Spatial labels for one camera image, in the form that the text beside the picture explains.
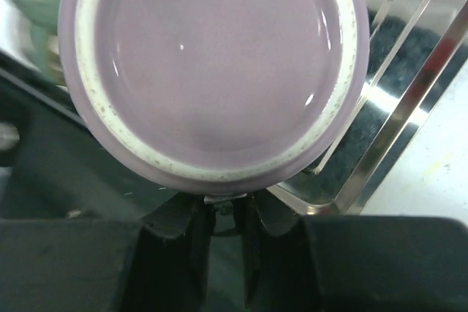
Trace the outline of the lilac mug black handle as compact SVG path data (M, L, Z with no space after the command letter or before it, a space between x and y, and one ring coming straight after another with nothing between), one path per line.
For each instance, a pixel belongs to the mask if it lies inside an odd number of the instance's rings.
M365 0L61 0L73 104L119 162L228 196L309 166L358 102Z

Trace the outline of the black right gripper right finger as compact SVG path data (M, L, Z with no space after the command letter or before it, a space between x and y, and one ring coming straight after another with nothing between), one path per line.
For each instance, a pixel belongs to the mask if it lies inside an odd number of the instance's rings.
M450 218L301 215L237 199L252 311L465 311L467 227Z

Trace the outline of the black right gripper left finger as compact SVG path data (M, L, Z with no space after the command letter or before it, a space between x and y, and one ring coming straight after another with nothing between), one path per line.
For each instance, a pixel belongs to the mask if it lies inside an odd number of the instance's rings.
M135 221L1 222L3 311L198 311L212 209L177 194Z

